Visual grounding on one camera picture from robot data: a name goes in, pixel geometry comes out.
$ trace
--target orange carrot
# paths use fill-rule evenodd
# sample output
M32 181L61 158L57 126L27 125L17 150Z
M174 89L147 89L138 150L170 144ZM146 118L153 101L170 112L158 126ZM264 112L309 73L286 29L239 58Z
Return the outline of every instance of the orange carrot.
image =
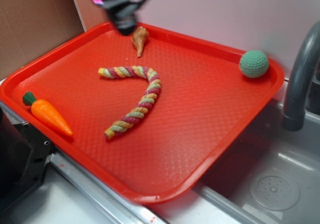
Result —
M57 132L72 136L73 132L61 114L48 101L36 99L31 91L26 92L22 97L22 102L31 107L31 113Z

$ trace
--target white wall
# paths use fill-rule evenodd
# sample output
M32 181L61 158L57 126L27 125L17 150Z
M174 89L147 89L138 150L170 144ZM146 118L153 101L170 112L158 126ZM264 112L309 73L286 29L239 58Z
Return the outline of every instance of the white wall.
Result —
M287 77L320 0L148 0L143 23L238 48L265 52Z

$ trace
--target green carrot top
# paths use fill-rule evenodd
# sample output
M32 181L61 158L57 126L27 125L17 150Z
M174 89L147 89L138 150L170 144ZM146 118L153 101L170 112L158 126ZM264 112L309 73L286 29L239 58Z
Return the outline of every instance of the green carrot top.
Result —
M34 96L34 94L31 91L27 91L23 97L22 97L22 102L26 105L26 106L32 106L32 104L36 101L36 97Z

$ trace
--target braided rope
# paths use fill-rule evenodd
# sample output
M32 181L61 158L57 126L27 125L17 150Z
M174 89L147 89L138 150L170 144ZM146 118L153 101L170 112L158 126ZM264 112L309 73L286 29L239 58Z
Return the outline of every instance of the braided rope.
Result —
M144 118L145 114L149 112L157 99L161 89L161 81L156 71L152 68L142 66L100 68L98 73L110 79L140 77L149 81L149 86L138 105L126 116L121 118L121 120L114 122L112 126L104 132L105 137L110 140L114 136L123 135L128 129L138 124L140 120Z

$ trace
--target faucet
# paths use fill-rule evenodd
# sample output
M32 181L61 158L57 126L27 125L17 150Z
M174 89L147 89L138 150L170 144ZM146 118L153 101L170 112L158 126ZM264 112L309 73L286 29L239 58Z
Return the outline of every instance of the faucet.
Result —
M281 114L288 131L304 126L306 110L320 114L320 21L306 35L290 75Z

